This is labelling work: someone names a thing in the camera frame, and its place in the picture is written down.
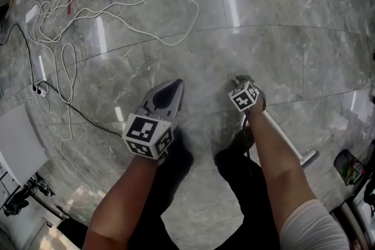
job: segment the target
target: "white sleeve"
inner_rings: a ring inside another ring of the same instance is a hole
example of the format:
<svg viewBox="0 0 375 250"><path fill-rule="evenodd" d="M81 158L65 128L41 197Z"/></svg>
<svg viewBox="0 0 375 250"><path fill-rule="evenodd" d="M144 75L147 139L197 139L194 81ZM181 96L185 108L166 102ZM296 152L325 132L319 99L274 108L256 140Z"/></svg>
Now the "white sleeve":
<svg viewBox="0 0 375 250"><path fill-rule="evenodd" d="M349 250L344 231L319 200L303 203L288 217L280 245L288 250Z"/></svg>

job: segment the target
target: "black pants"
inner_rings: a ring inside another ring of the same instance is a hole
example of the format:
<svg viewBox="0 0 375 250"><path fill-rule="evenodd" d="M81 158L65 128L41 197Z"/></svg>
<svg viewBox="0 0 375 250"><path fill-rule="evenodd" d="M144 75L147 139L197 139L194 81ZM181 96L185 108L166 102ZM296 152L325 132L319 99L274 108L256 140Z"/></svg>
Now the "black pants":
<svg viewBox="0 0 375 250"><path fill-rule="evenodd" d="M278 249L279 240L264 176L261 168L243 155L246 150L244 145L233 142L214 158L221 176L229 183L244 214L240 228L217 249ZM161 215L172 203L178 185L189 173L192 164L193 156L181 142L174 141L169 156L156 171L128 249L178 249L166 232Z"/></svg>

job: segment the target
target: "floor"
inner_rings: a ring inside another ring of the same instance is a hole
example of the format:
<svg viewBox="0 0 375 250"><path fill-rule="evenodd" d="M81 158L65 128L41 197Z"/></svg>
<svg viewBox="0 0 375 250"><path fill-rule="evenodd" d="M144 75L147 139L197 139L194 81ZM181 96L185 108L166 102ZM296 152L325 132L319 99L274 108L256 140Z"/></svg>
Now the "floor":
<svg viewBox="0 0 375 250"><path fill-rule="evenodd" d="M24 18L34 1L15 0L10 23L18 21L26 28ZM240 119L227 97L232 88L229 73L251 74L267 95L270 114L297 148L302 153L320 152L306 175L328 210L339 205L352 188L343 184L333 167L334 158L342 149L349 149L366 160L374 137L370 96L375 85L375 0L195 1L200 6L198 19L186 40L174 47L131 32L107 15L75 22L53 45L62 91L69 92L60 59L67 42L76 49L73 105L92 121L118 132L151 87L172 78L185 81L179 126L195 163L163 215L181 249L215 248L243 217L212 160L230 142ZM108 4L105 0L76 0L70 15L62 9L45 22L44 31L53 36L81 8L99 9ZM174 42L188 29L195 9L182 0L151 0L133 8L115 7L112 12L136 28ZM38 79L46 77L56 85L51 54L32 43L30 47ZM27 48L21 36L13 34L1 52L4 99L0 113L4 114L32 92ZM74 60L69 50L64 60L72 74ZM48 99L48 114L40 111L36 97L26 103L49 157L40 174L53 186L56 203L90 205L76 184L84 178L62 158L59 149L60 140L69 136L67 107L52 92ZM75 112L71 121L74 138L64 144L64 151L97 189L108 191L126 170L131 154L121 138L87 124ZM257 160L255 149L251 153ZM96 205L100 202L99 197L94 200ZM93 211L70 209L86 221Z"/></svg>

